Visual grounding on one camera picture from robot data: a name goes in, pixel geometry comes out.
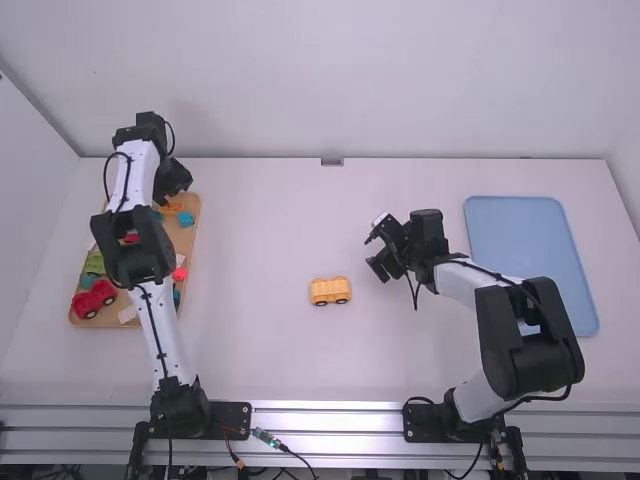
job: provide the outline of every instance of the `white wall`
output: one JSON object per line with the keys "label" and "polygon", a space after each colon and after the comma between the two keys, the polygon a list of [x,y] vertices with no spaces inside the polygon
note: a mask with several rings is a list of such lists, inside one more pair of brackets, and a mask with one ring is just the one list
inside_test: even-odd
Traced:
{"label": "white wall", "polygon": [[104,155],[154,109],[180,156],[605,156],[640,228],[635,0],[22,0],[0,57]]}
{"label": "white wall", "polygon": [[78,156],[0,72],[0,363]]}

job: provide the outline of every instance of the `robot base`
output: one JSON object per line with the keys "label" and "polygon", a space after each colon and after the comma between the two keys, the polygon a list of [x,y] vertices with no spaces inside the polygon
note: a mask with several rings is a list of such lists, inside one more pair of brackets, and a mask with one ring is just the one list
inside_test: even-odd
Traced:
{"label": "robot base", "polygon": [[444,404],[408,404],[402,409],[404,439],[408,443],[487,442],[492,431],[505,432],[504,418],[455,425]]}
{"label": "robot base", "polygon": [[[224,440],[223,425],[233,430],[226,430],[229,440],[247,440],[251,435],[251,411],[253,408],[247,402],[212,402],[209,401],[211,424],[197,440]],[[149,424],[150,439],[166,439],[168,432],[153,423]],[[172,439],[189,439],[191,437],[172,432]]]}

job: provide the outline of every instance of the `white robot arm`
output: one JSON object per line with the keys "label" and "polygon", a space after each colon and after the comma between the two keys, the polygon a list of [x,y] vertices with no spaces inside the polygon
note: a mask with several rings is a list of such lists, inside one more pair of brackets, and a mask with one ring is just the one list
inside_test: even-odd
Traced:
{"label": "white robot arm", "polygon": [[[383,283],[413,272],[418,288],[424,285],[476,312],[483,370],[447,391],[436,406],[453,438],[523,401],[548,399],[532,393],[565,387],[566,398],[584,377],[584,360],[553,280],[506,277],[451,254],[442,220],[439,210],[418,210],[401,225],[383,213],[365,244],[378,237],[385,243],[367,258]],[[523,322],[539,326],[540,333],[522,336]]]}
{"label": "white robot arm", "polygon": [[[191,367],[177,331],[173,301],[176,255],[151,206],[187,190],[189,171],[167,151],[165,121],[153,112],[136,115],[136,125],[113,137],[118,176],[106,211],[91,217],[90,227],[111,282],[127,289],[135,306],[151,359],[154,431],[176,438],[202,435],[210,424],[208,399]],[[121,244],[128,232],[139,240]]]}

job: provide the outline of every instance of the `red toy block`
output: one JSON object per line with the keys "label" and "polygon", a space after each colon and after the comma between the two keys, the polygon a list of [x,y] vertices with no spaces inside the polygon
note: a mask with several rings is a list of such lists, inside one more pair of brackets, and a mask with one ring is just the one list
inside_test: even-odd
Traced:
{"label": "red toy block", "polygon": [[111,305],[116,300],[117,290],[109,280],[98,280],[91,290],[73,297],[71,307],[80,318],[91,319],[98,314],[103,305]]}
{"label": "red toy block", "polygon": [[187,269],[183,267],[178,267],[173,271],[173,279],[176,282],[184,282],[187,278]]}
{"label": "red toy block", "polygon": [[125,237],[124,237],[124,243],[135,243],[135,242],[139,242],[140,241],[140,235],[138,235],[137,233],[128,233]]}

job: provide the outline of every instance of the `red toy car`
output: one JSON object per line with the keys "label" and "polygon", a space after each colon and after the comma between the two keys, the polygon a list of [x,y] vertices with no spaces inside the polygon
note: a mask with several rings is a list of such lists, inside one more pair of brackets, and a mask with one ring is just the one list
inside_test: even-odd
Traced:
{"label": "red toy car", "polygon": [[98,280],[91,290],[73,297],[71,307],[80,318],[90,319],[98,314],[103,305],[111,305],[116,300],[118,292],[109,280]]}

